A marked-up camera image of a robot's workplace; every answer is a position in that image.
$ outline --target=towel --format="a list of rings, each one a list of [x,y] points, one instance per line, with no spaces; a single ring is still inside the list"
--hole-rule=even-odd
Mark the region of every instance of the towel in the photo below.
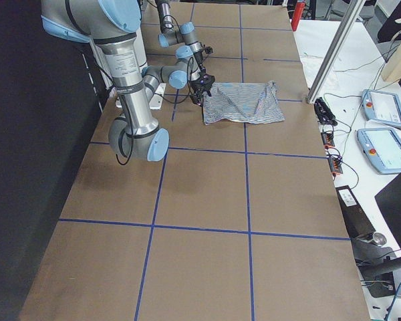
[[[205,124],[222,119],[251,124],[267,124],[285,120],[278,107],[275,82],[266,84],[216,82],[211,97],[205,94],[203,117]]]

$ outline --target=metal pole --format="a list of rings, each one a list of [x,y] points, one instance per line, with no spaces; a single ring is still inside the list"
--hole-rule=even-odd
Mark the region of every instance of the metal pole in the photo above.
[[[307,101],[310,104],[313,104],[315,102],[315,99],[317,98],[319,91],[321,90],[325,80],[327,79],[329,71],[331,70],[334,61],[336,60],[346,38],[349,35],[352,25],[354,24],[356,18],[360,14],[360,11],[364,6],[365,2],[366,0],[350,1],[348,10],[343,16],[343,20],[339,25],[339,29],[337,30],[336,35],[334,36],[333,41],[329,46],[328,52],[323,59],[321,67],[319,68],[318,74],[316,75],[316,78],[313,81],[311,90],[307,95]]]
[[[360,271],[364,277],[374,277],[398,269],[401,269],[401,257],[371,267],[360,268]]]

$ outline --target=table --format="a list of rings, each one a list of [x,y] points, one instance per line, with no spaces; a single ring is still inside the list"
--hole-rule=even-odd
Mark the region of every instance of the table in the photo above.
[[[149,64],[173,64],[149,8]],[[153,112],[166,158],[121,167],[108,106],[21,320],[368,320],[286,8],[173,3],[172,15],[214,48],[217,81],[275,80],[286,119],[205,126],[178,103],[187,91],[167,88]]]
[[[300,21],[298,30],[294,33],[299,54],[301,56],[307,54],[311,56],[324,57],[328,46],[337,31],[338,25],[339,23],[336,21]],[[355,23],[350,36],[346,40],[339,57],[334,64],[334,70],[357,68],[378,57],[380,57],[380,53],[376,49],[376,46],[368,35],[365,27],[362,23]],[[380,58],[372,64],[358,70],[336,72],[339,88],[330,89],[329,86],[328,88],[323,88],[320,94],[323,96],[324,93],[329,92],[339,96],[358,96],[361,94],[363,89],[369,88],[372,80],[377,74],[377,71],[381,68],[383,63],[384,60]],[[387,86],[388,84],[389,83],[383,82],[380,78],[377,83],[377,88],[386,86],[383,88],[383,91],[395,93],[399,95],[401,100],[401,88],[398,83]],[[325,97],[336,118],[347,124],[351,124],[360,105],[360,98],[337,98],[331,95],[325,95]],[[353,129],[355,130],[364,127],[377,128],[386,126],[375,122],[366,122],[362,111],[360,111],[356,116]],[[347,127],[343,124],[339,124],[336,127],[336,130],[337,129],[347,130]],[[390,233],[390,230],[374,199],[374,195],[376,195],[396,175],[377,174],[363,155],[361,148],[358,146],[354,130],[349,135],[346,144],[346,152],[344,154],[345,162],[353,166],[360,176],[358,186],[353,189],[354,195],[372,222],[372,225],[388,239],[386,246],[390,246],[393,249],[399,249],[399,246]],[[343,151],[344,142],[348,136],[347,134],[340,135],[338,133],[336,133],[336,135],[337,136],[334,138],[336,146],[340,151]],[[336,177],[335,185],[337,187],[343,185],[354,186],[355,181],[355,174],[348,167],[344,166],[344,175]],[[371,297],[367,289],[364,289],[364,293],[370,310],[370,316],[374,319],[383,319],[384,311],[390,305],[390,300],[392,298],[387,297],[375,299]],[[372,306],[379,306],[382,309],[375,310]],[[397,316],[401,316],[401,299],[397,301],[390,320],[396,320]]]

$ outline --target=chair seat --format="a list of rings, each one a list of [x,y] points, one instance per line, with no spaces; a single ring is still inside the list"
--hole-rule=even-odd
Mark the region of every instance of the chair seat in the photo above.
[[[343,0],[335,0],[332,7],[331,13],[343,17],[345,12],[348,10],[349,5]],[[365,20],[369,20],[374,17],[374,6],[367,5],[363,6],[360,12],[360,17]]]

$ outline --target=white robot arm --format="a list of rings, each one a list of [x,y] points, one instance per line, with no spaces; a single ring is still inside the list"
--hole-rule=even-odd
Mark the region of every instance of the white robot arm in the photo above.
[[[150,66],[140,73],[134,49],[141,12],[137,0],[42,0],[43,28],[51,35],[76,42],[94,43],[103,51],[113,83],[122,102],[123,113],[109,131],[110,146],[118,156],[160,161],[168,150],[168,132],[160,128],[149,108],[161,82],[176,89],[187,81],[194,90],[195,104],[202,104],[204,92],[215,80],[203,66],[203,52],[212,52],[196,38],[192,23],[181,30],[172,23],[168,0],[156,0],[162,33],[162,47],[185,42],[176,51],[173,66]]]

